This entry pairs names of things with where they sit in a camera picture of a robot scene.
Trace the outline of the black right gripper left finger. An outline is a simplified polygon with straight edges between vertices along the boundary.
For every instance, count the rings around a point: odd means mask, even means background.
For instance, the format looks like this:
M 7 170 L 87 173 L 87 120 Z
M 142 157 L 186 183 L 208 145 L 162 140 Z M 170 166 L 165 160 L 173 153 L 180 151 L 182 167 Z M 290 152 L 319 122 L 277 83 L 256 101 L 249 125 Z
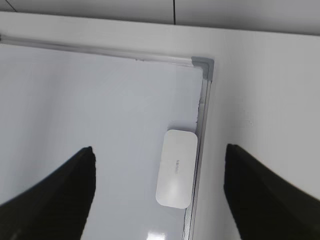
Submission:
M 0 206 L 2 240 L 79 240 L 96 192 L 96 156 L 84 147 Z

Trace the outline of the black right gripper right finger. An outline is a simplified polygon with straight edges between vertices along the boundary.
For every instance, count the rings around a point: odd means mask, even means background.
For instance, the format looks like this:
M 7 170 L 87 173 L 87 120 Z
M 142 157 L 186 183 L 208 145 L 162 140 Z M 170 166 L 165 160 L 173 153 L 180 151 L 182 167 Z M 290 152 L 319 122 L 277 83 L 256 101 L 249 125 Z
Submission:
M 224 194 L 242 240 L 318 240 L 320 201 L 228 144 Z

